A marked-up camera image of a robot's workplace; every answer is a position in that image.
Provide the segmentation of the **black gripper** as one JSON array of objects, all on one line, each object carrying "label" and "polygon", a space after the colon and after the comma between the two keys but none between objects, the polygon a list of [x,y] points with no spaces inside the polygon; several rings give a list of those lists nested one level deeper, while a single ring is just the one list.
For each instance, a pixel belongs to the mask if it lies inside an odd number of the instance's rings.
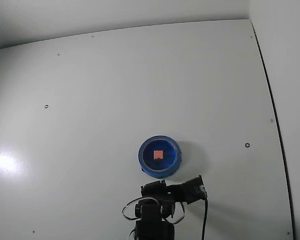
[{"label": "black gripper", "polygon": [[167,185],[164,180],[159,180],[141,186],[141,195],[160,202],[184,203],[188,201],[186,186],[187,182]]}]

